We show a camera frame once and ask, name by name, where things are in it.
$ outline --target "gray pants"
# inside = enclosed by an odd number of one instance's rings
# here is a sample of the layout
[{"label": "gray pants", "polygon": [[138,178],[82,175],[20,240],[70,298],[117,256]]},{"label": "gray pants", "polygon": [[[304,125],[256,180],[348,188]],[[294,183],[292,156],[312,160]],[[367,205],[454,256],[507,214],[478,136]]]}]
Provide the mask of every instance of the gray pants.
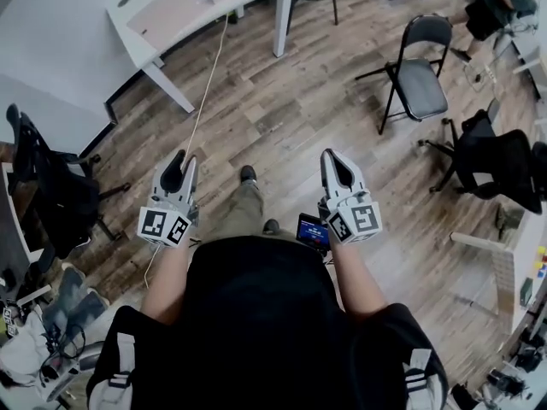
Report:
[{"label": "gray pants", "polygon": [[222,238],[260,236],[296,242],[294,234],[280,230],[263,234],[264,198],[253,180],[243,182],[230,196],[226,217],[203,239],[204,243]]},{"label": "gray pants", "polygon": [[42,321],[48,333],[54,326],[61,335],[66,332],[69,343],[107,308],[96,292],[87,293],[81,275],[69,267],[62,274],[57,298],[44,309]]}]

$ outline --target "wooden floor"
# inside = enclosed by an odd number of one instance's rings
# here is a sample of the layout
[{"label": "wooden floor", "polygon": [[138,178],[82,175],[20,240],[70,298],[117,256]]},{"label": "wooden floor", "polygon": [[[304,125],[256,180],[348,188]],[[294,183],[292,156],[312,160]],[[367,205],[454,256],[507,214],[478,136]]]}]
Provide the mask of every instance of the wooden floor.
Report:
[{"label": "wooden floor", "polygon": [[[403,29],[414,16],[439,11],[451,15],[463,4],[338,0],[340,24],[334,26],[330,0],[299,3],[280,59],[272,54],[275,5],[256,5],[228,27],[191,152],[201,162],[197,199],[202,235],[221,220],[244,164],[256,169],[267,217],[294,231],[299,213],[316,214],[323,192],[321,152],[333,148],[349,156],[379,202],[385,228],[360,244],[364,260],[389,300],[407,304],[415,314],[450,381],[469,379],[474,387],[498,361],[504,337],[497,328],[488,254],[452,243],[449,234],[458,230],[494,238],[497,201],[458,196],[450,186],[431,195],[428,189],[443,174],[445,160],[416,142],[444,141],[447,130],[440,120],[418,124],[405,118],[388,123],[379,136],[390,88],[387,77],[354,81],[397,56]],[[164,71],[195,105],[201,101],[221,30],[219,24],[165,60]],[[459,26],[454,44],[467,46],[468,40],[465,27]],[[411,55],[417,52],[410,50]],[[492,59],[489,53],[486,59]],[[520,128],[534,138],[534,91],[526,75],[511,75],[516,65],[509,48],[492,65],[497,84],[488,79],[473,88],[463,65],[448,55],[441,83],[449,100],[448,116],[458,128],[486,108],[495,93],[502,104],[497,133]],[[126,195],[112,198],[102,210],[106,223],[124,237],[112,244],[95,229],[93,242],[69,259],[89,275],[90,284],[120,304],[138,302],[144,293],[144,271],[154,248],[135,231],[154,166],[186,147],[197,114],[185,114],[145,77],[114,109],[120,124],[97,148],[103,158],[97,178],[105,190],[132,183]]]}]

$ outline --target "blue screen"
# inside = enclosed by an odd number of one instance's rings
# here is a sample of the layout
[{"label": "blue screen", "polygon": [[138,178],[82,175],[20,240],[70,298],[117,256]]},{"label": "blue screen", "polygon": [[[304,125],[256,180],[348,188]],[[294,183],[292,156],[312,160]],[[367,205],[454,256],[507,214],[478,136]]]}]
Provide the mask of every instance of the blue screen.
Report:
[{"label": "blue screen", "polygon": [[298,235],[301,238],[307,238],[312,240],[314,243],[322,244],[323,246],[328,247],[328,230],[325,226],[316,225],[315,223],[302,220],[300,223],[300,229],[298,230]]}]

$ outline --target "person in dark shirt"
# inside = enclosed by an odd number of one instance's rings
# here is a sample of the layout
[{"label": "person in dark shirt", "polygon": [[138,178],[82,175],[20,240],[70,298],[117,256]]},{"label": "person in dark shirt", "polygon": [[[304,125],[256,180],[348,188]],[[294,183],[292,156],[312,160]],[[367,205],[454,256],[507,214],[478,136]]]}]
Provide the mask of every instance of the person in dark shirt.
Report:
[{"label": "person in dark shirt", "polygon": [[538,0],[477,0],[462,12],[449,17],[452,26],[467,23],[473,35],[466,50],[451,50],[459,59],[468,63],[480,51],[483,41],[509,25],[515,15],[532,15],[537,9]]},{"label": "person in dark shirt", "polygon": [[141,312],[117,312],[88,395],[119,372],[124,333],[135,339],[132,408],[442,408],[437,354],[358,246],[330,236],[343,310],[321,255],[262,216],[246,166],[191,266],[188,240],[166,249]]}]

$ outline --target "person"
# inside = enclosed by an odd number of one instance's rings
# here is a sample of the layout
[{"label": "person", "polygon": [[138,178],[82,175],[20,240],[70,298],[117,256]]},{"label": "person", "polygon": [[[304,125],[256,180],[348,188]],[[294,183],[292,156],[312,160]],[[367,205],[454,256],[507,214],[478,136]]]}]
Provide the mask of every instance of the person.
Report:
[{"label": "person", "polygon": [[[141,312],[116,313],[87,385],[90,408],[129,408],[130,386],[131,408],[417,408],[407,407],[407,381],[426,401],[435,395],[436,406],[420,408],[441,408],[440,359],[410,311],[388,303],[358,246],[330,234],[344,311],[321,255],[276,220],[262,225],[254,169],[240,179],[191,265],[187,239],[166,249]],[[127,335],[134,370],[118,347]],[[415,349],[429,362],[407,374]],[[110,378],[118,385],[107,394]]]},{"label": "person", "polygon": [[477,0],[463,11],[449,17],[452,26],[466,23],[473,39],[466,50],[450,49],[460,60],[469,63],[480,52],[482,43],[505,28],[515,15],[531,15],[538,0]]},{"label": "person", "polygon": [[53,346],[61,343],[60,349],[66,349],[108,307],[94,289],[85,287],[84,273],[69,263],[62,270],[55,301],[43,313],[36,306],[18,334],[0,348],[0,382],[6,388],[33,386],[44,363],[55,362]]}]

